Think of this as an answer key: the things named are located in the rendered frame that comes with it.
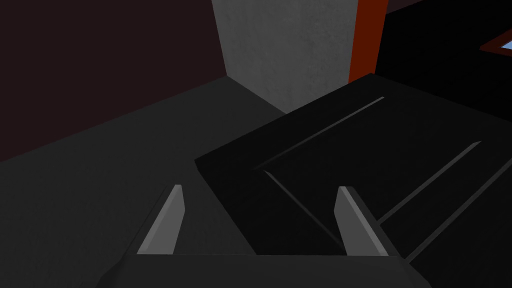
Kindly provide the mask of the black panelled door leaf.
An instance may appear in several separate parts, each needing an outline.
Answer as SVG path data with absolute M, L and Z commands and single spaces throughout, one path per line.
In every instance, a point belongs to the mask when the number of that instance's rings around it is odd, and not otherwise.
M 431 288 L 512 288 L 512 122 L 368 74 L 195 160 L 258 255 L 345 256 L 346 187 Z

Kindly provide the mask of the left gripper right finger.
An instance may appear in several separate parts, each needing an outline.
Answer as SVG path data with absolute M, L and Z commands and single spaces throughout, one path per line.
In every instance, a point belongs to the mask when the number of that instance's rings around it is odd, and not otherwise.
M 354 187 L 338 188 L 333 213 L 349 256 L 400 256 Z

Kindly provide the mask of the red framed window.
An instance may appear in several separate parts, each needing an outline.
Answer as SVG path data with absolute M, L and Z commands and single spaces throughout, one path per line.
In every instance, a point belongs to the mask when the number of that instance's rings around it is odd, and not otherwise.
M 512 57 L 512 45 L 511 48 L 506 47 L 509 43 L 512 43 L 512 28 L 486 42 L 479 47 L 479 50 L 497 55 Z

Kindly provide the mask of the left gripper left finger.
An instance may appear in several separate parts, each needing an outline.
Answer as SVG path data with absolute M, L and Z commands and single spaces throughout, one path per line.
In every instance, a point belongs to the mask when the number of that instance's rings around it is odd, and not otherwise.
M 182 185 L 167 185 L 130 243 L 127 254 L 172 255 L 185 211 Z

